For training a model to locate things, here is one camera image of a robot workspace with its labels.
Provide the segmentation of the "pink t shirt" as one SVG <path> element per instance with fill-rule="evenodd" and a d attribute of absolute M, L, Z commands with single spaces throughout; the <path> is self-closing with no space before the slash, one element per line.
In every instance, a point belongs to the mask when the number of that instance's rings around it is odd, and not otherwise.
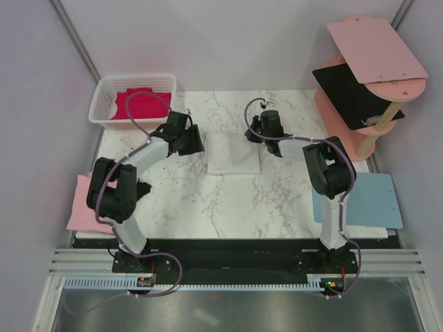
<path fill-rule="evenodd" d="M 78 175 L 71 216 L 66 229 L 74 232 L 111 235 L 111 227 L 98 223 L 96 221 L 95 211 L 87 206 L 87 194 L 90 184 L 91 174 L 88 176 Z"/>

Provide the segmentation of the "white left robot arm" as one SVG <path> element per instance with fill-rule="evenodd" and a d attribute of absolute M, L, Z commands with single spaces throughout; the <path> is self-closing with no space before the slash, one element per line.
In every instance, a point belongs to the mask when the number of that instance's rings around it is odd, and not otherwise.
<path fill-rule="evenodd" d="M 134 214 L 138 201 L 151 190 L 150 184 L 140 180 L 141 175 L 172 154 L 187 156 L 203 150 L 198 125 L 191 116 L 171 111 L 167 121 L 148 133 L 137 148 L 118 160 L 101 157 L 95 162 L 87 207 L 94 211 L 97 223 L 111 228 L 135 271 L 144 272 L 152 264 L 151 254 L 144 251 L 147 238 Z"/>

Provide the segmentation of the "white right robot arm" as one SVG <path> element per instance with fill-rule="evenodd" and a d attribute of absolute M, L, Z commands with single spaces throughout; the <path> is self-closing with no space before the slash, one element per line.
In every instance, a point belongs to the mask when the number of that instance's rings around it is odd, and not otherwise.
<path fill-rule="evenodd" d="M 265 144 L 279 158 L 305 162 L 311 188 L 320 196 L 320 242 L 326 248 L 317 254 L 318 267 L 333 272 L 342 264 L 339 248 L 347 243 L 344 232 L 347 197 L 354 187 L 356 170 L 336 136 L 324 139 L 290 136 L 284 132 L 276 110 L 263 111 L 247 122 L 246 139 Z"/>

